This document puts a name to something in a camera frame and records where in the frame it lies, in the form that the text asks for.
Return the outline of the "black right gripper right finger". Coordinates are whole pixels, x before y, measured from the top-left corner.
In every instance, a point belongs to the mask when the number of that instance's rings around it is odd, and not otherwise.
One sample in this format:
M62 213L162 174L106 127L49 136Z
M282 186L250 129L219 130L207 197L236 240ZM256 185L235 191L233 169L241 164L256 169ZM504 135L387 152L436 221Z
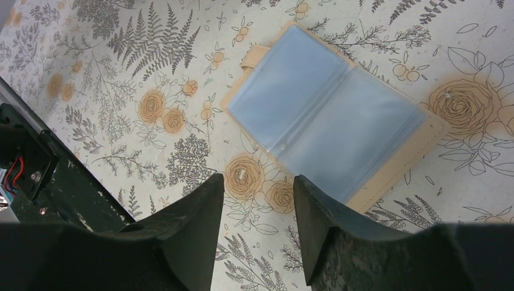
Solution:
M392 229L293 183L305 281L313 290L512 290L511 224Z

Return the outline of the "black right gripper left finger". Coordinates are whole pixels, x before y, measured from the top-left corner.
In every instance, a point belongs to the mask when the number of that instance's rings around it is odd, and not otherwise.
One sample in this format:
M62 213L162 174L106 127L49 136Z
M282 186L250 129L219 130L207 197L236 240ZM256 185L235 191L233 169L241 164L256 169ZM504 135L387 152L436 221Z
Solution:
M1 224L2 290L209 290L224 200L213 174L117 232L66 223Z

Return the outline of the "beige card holder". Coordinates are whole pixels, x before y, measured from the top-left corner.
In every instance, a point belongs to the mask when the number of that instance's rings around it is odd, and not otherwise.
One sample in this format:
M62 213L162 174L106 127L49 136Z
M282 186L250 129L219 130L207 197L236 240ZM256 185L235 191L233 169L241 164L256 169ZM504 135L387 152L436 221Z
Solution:
M281 168L364 213L449 130L296 22L253 45L222 101Z

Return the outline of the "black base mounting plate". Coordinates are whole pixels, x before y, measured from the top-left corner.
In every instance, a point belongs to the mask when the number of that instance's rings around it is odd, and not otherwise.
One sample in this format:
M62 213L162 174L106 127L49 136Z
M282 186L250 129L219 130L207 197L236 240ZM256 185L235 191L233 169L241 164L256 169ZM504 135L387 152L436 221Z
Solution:
M50 130L1 105L1 194L19 222L117 232L135 220Z

